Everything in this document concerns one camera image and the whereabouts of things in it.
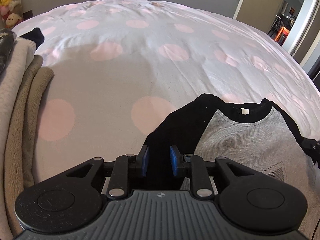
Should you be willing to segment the beige bedroom door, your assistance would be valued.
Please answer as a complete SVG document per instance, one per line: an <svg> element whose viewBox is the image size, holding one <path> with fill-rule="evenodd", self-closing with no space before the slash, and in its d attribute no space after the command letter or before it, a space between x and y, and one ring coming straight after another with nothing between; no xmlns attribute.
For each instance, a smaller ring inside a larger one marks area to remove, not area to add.
<svg viewBox="0 0 320 240"><path fill-rule="evenodd" d="M283 0L240 0L233 18L268 33Z"/></svg>

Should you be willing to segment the grey black raglan shirt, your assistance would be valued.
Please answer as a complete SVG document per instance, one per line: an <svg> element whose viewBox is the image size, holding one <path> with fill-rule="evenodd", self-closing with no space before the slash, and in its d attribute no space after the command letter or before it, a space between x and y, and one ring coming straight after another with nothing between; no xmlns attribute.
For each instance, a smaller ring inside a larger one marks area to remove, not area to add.
<svg viewBox="0 0 320 240"><path fill-rule="evenodd" d="M183 184L172 172L171 146L205 161L227 157L302 191L308 211L300 231L319 239L319 165L303 151L303 138L294 120L272 101L235 104L202 94L147 136L146 181L162 190Z"/></svg>

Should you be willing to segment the stack of folded clothes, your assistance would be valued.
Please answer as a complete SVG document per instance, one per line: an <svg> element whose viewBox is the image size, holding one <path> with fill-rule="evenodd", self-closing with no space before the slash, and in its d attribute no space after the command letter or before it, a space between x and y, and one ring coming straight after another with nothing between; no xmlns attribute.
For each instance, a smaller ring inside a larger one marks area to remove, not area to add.
<svg viewBox="0 0 320 240"><path fill-rule="evenodd" d="M39 28L18 37L1 30L1 239L21 231L15 200L33 186L37 119L44 91L54 73L35 51L44 42Z"/></svg>

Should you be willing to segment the plush toy column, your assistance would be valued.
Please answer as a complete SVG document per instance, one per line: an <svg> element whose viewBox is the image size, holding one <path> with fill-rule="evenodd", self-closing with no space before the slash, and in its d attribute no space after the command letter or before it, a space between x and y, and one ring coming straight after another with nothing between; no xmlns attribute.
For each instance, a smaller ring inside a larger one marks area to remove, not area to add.
<svg viewBox="0 0 320 240"><path fill-rule="evenodd" d="M1 21L7 29L23 21L21 0L1 0Z"/></svg>

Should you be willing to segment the pink dotted bed sheet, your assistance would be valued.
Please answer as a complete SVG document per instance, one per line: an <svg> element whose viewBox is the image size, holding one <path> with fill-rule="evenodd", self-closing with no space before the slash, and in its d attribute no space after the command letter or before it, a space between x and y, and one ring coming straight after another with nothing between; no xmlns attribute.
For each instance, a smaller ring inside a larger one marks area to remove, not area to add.
<svg viewBox="0 0 320 240"><path fill-rule="evenodd" d="M137 153L171 112L203 93L267 98L304 137L319 139L319 91L267 34L170 2L63 5L14 28L39 28L36 53L54 72L40 104L33 175L43 181L95 156Z"/></svg>

